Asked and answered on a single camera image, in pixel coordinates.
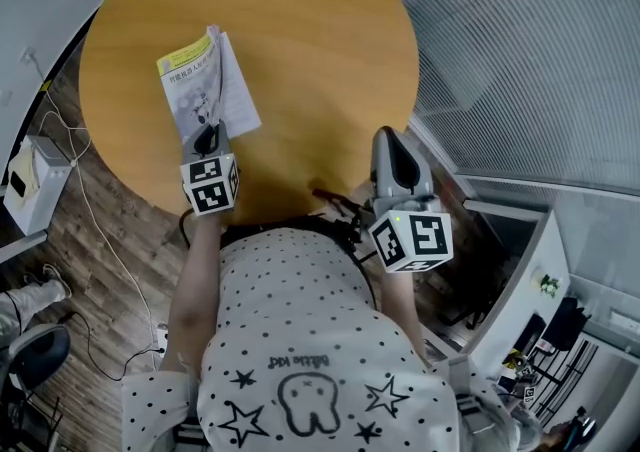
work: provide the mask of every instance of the small plant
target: small plant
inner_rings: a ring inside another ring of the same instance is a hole
[[[560,280],[552,278],[548,274],[545,274],[540,281],[540,292],[549,294],[551,297],[556,297],[558,288],[560,288]]]

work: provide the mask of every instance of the chair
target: chair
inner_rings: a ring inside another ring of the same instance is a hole
[[[28,329],[9,346],[9,375],[16,388],[31,392],[55,374],[71,350],[71,337],[60,324]]]

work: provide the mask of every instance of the person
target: person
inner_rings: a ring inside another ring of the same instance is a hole
[[[221,239],[218,215],[197,219],[160,370],[123,380],[123,450],[471,450],[493,424],[467,422],[475,409],[461,416],[456,390],[509,420],[475,372],[451,384],[448,365],[429,368],[411,273],[383,276],[378,311],[329,224],[305,216]]]
[[[26,273],[23,277],[25,286],[0,294],[0,351],[6,352],[36,313],[73,295],[55,266],[44,264],[42,277],[46,281]]]

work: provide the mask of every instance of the wooden floor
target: wooden floor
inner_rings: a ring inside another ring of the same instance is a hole
[[[78,98],[81,47],[50,89],[64,119],[72,127],[82,126]],[[32,122],[31,133],[37,131],[50,110],[51,104],[44,99]],[[73,157],[67,132],[55,116],[47,116],[43,133],[51,137],[67,157]],[[73,131],[72,136],[76,151],[82,151],[88,141],[86,131]],[[154,321],[166,322],[171,295],[187,253],[178,232],[178,218],[151,207],[123,186],[93,148],[89,148],[79,165],[96,220],[138,280]],[[70,175],[49,226],[48,240],[0,264],[0,288],[18,286],[26,271],[38,273],[44,262],[58,265],[73,287],[74,296],[41,312],[34,321],[55,322],[69,311],[82,313],[92,330],[93,358],[117,377],[126,359],[149,345],[148,316],[136,288],[92,222],[82,196],[79,174],[74,170]],[[477,252],[481,251],[480,264],[492,272],[496,262],[489,259],[497,258],[495,242],[482,224],[464,211],[460,195],[442,170],[436,174],[439,193],[454,216],[456,262],[469,255],[478,257]],[[367,186],[364,186],[360,196],[366,192]],[[18,236],[11,218],[0,206],[0,240],[5,243]],[[363,250],[368,252],[369,248],[365,245]],[[377,278],[379,264],[371,262],[368,269]],[[436,311],[455,296],[455,284],[452,289],[443,274],[447,272],[455,269],[437,269],[416,282],[418,308],[425,324],[440,326],[435,319]],[[46,408],[60,397],[64,418],[59,431],[61,444],[66,449],[120,450],[120,383],[105,378],[91,364],[84,323],[76,317],[67,325],[72,338],[71,355],[62,369],[38,390],[34,400]],[[465,339],[462,335],[464,332],[458,335],[460,340]],[[147,354],[130,363],[129,373],[150,368],[151,357]]]

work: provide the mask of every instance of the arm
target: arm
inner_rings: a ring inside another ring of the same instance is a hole
[[[427,363],[420,321],[413,298],[413,276],[410,272],[383,274],[382,313],[402,328],[418,356]]]
[[[197,372],[215,334],[220,288],[220,217],[198,218],[195,237],[169,310],[167,352],[160,370],[183,371],[178,353]]]

